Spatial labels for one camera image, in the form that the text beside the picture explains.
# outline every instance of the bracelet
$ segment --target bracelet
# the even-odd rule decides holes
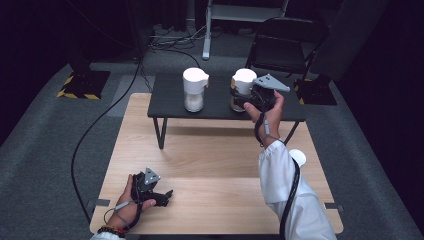
[[[127,231],[125,231],[124,229],[119,229],[117,227],[112,227],[112,226],[109,226],[109,225],[103,225],[97,231],[97,233],[102,233],[102,232],[108,232],[108,233],[118,235],[119,238],[125,238],[125,234],[127,233]]]

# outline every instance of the dark wall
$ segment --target dark wall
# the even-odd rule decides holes
[[[49,79],[68,61],[55,24],[45,8],[58,11],[87,61],[128,51],[105,37],[67,1],[13,1],[0,4],[0,145]],[[125,1],[71,1],[100,29],[117,40],[134,45]]]
[[[423,4],[421,0],[390,1],[376,29],[337,83],[421,232],[424,232]]]

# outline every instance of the wooden table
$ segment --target wooden table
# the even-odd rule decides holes
[[[170,119],[167,147],[160,150],[152,121],[147,117],[150,94],[130,98],[90,225],[104,224],[128,174],[152,168],[162,179],[155,192],[174,194],[167,207],[142,214],[132,234],[278,234],[276,214],[264,203],[258,175],[261,151],[251,121]],[[282,136],[291,124],[282,122]],[[307,163],[301,172],[323,203],[333,197],[306,124],[300,123],[288,148],[301,149]],[[336,233],[343,224],[336,209],[325,209]]]

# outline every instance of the wire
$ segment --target wire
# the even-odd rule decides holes
[[[129,204],[131,204],[131,203],[133,203],[133,204],[137,204],[137,203],[135,203],[134,201],[129,201],[129,202],[127,202],[127,205],[124,205],[123,207],[126,207],[126,206],[128,206]],[[111,208],[111,209],[107,210],[107,211],[105,212],[105,214],[103,215],[103,221],[105,222],[105,224],[107,224],[106,215],[107,215],[110,211],[113,211],[113,213],[114,213],[114,214],[116,214],[116,216],[117,216],[119,219],[121,219],[121,221],[122,221],[123,223],[125,223],[125,225],[127,225],[127,228],[130,228],[130,227],[129,227],[129,224],[128,224],[128,222],[127,222],[127,220],[125,220],[123,217],[121,217],[121,215],[119,215],[119,213],[118,213],[118,211],[119,211],[121,208],[118,208],[118,206],[116,206],[116,207],[114,207],[114,208]]]
[[[106,111],[104,111],[91,125],[90,125],[90,127],[84,132],[84,134],[81,136],[81,138],[80,138],[80,140],[78,141],[78,144],[77,144],[77,146],[75,147],[75,149],[74,149],[74,154],[72,155],[72,161],[71,161],[71,178],[72,178],[72,184],[73,184],[73,186],[74,186],[74,190],[75,190],[75,193],[77,194],[77,197],[78,197],[78,201],[79,201],[79,203],[80,203],[80,205],[81,205],[81,208],[82,208],[82,210],[83,210],[83,212],[84,212],[84,215],[85,215],[85,218],[87,219],[87,222],[88,222],[88,224],[90,224],[90,222],[91,222],[91,219],[90,219],[90,216],[88,215],[88,212],[87,212],[87,209],[85,208],[85,206],[84,206],[84,203],[83,203],[83,201],[82,201],[82,198],[81,198],[81,194],[79,193],[79,190],[78,190],[78,186],[77,186],[77,183],[76,183],[76,181],[75,181],[75,174],[74,174],[74,165],[75,165],[75,158],[76,158],[76,155],[77,155],[77,152],[78,152],[78,149],[79,149],[79,147],[80,147],[80,145],[81,145],[81,143],[82,143],[82,141],[84,140],[84,138],[87,136],[87,134],[90,132],[90,130],[94,127],[94,125],[96,125],[96,123],[106,114],[106,113],[108,113],[113,107],[115,107],[116,106],[116,104],[118,104],[126,95],[127,95],[127,93],[129,92],[129,90],[131,89],[131,87],[132,87],[132,85],[134,84],[134,82],[135,82],[135,79],[136,79],[136,77],[137,77],[137,73],[138,73],[138,70],[139,70],[139,68],[140,68],[140,66],[141,66],[141,60],[140,60],[140,62],[138,63],[138,65],[137,65],[137,69],[136,69],[136,71],[135,71],[135,73],[134,73],[134,78],[133,78],[133,80],[131,81],[131,84],[130,84],[130,86],[128,87],[128,89],[125,91],[125,93],[114,103],[114,104],[112,104],[108,109],[106,109]]]
[[[191,57],[195,62],[196,62],[196,64],[197,64],[197,67],[198,68],[200,68],[200,69],[202,69],[201,67],[200,67],[200,64],[199,64],[199,62],[193,57],[193,56],[191,56],[190,54],[188,54],[188,53],[185,53],[185,52],[181,52],[181,51],[178,51],[178,50],[171,50],[171,49],[161,49],[161,48],[158,48],[158,49],[152,49],[153,51],[156,51],[156,50],[160,50],[160,51],[168,51],[168,52],[177,52],[177,53],[182,53],[182,54],[185,54],[185,55],[187,55],[187,56],[189,56],[189,57]]]
[[[71,5],[71,7],[75,10],[75,11],[77,11],[93,28],[95,28],[97,31],[99,31],[100,33],[102,33],[103,35],[105,35],[107,38],[109,38],[110,40],[112,40],[112,41],[114,41],[114,42],[116,42],[116,43],[118,43],[118,44],[120,44],[120,45],[122,45],[122,46],[125,46],[125,47],[128,47],[128,48],[131,48],[131,49],[135,49],[135,47],[134,46],[131,46],[131,45],[129,45],[129,44],[126,44],[126,43],[123,43],[123,42],[121,42],[121,41],[119,41],[119,40],[117,40],[116,38],[114,38],[114,37],[112,37],[112,36],[110,36],[109,34],[107,34],[105,31],[103,31],[102,29],[100,29],[96,24],[94,24],[93,23],[93,21],[91,21],[79,8],[77,8],[77,6],[75,6],[75,4],[73,4],[70,0],[66,0],[66,2],[68,2],[68,4],[69,5]]]
[[[294,164],[294,167],[295,167],[295,174],[294,174],[294,177],[293,177],[293,184],[292,184],[292,187],[290,189],[289,198],[287,199],[287,203],[286,203],[286,206],[284,207],[283,215],[281,216],[280,238],[282,240],[286,239],[286,237],[285,237],[286,222],[287,222],[287,218],[289,216],[290,209],[291,209],[291,206],[293,204],[294,198],[296,196],[297,186],[299,185],[299,179],[300,179],[299,165],[297,164],[296,160],[294,160],[294,158],[292,158],[292,160],[293,160],[293,164]]]
[[[152,93],[153,88],[150,86],[149,79],[147,79],[147,76],[146,76],[146,74],[145,74],[145,73],[144,73],[144,71],[143,71],[143,69],[144,69],[143,64],[141,64],[141,66],[142,66],[142,68],[141,68],[141,73],[140,73],[140,75],[141,75],[141,77],[142,77],[142,78],[144,78],[144,84],[145,84],[145,85],[146,85],[146,87],[149,89],[149,93]]]
[[[173,30],[171,30],[171,31],[168,30],[167,33],[162,34],[162,35],[157,35],[156,32],[155,32],[155,34],[151,37],[157,38],[157,39],[152,41],[150,46],[158,47],[158,48],[161,47],[161,48],[175,48],[175,49],[190,49],[190,48],[193,48],[193,47],[195,47],[194,42],[196,40],[204,38],[203,32],[204,32],[205,27],[206,27],[206,25],[203,26],[202,28],[200,28],[194,34],[190,34],[189,30],[187,29],[188,36],[186,36],[186,37],[165,36],[165,35],[171,33]],[[190,47],[184,47],[184,48],[177,47],[177,46],[181,46],[181,45],[190,45]]]

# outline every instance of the person's right hand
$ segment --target person's right hand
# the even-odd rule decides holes
[[[275,96],[275,105],[274,107],[265,113],[265,119],[268,120],[269,123],[269,135],[271,137],[267,137],[265,135],[265,127],[264,124],[259,127],[259,137],[262,139],[262,143],[264,144],[264,147],[267,148],[271,143],[275,141],[275,138],[280,138],[280,133],[278,132],[278,128],[280,126],[281,121],[281,114],[283,112],[283,104],[284,104],[284,97],[274,90],[274,96]],[[252,122],[256,123],[258,121],[259,116],[261,115],[261,112],[253,106],[251,103],[244,103],[243,105],[246,112],[250,115],[252,118]]]

